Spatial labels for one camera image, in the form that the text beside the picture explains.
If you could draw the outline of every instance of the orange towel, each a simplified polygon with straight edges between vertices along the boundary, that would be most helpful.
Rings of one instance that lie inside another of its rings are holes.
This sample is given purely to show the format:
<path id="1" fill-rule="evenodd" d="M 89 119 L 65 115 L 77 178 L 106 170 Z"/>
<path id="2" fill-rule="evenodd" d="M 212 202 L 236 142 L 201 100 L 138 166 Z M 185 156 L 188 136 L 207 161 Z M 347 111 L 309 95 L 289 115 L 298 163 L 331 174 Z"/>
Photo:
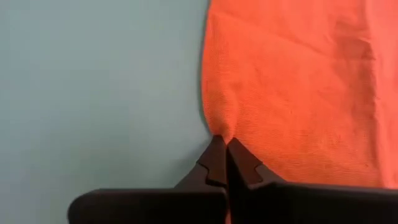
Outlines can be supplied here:
<path id="1" fill-rule="evenodd" d="M 212 0 L 206 120 L 290 181 L 397 187 L 398 1 Z"/>

